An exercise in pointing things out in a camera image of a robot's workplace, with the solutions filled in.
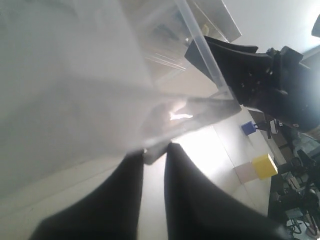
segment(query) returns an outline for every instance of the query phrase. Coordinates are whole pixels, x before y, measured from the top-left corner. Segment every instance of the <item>blue cube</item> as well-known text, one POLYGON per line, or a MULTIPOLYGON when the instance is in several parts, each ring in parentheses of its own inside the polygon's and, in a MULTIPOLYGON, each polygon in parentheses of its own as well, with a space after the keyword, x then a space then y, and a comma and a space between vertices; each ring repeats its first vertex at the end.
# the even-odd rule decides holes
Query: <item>blue cube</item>
POLYGON ((255 124, 252 121, 249 121, 241 125, 242 131, 246 136, 253 134, 257 131, 255 124))

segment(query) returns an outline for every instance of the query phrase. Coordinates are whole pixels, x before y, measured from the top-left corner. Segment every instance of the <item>transparent plastic sheet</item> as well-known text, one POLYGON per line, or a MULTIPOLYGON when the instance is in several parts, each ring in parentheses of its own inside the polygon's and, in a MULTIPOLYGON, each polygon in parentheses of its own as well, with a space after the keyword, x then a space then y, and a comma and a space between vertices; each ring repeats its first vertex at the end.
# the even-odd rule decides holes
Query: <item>transparent plastic sheet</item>
POLYGON ((151 147, 240 111, 190 12, 181 15, 193 24, 187 29, 222 99, 160 93, 120 3, 72 2, 23 1, 17 16, 5 16, 0 199, 63 169, 151 147))

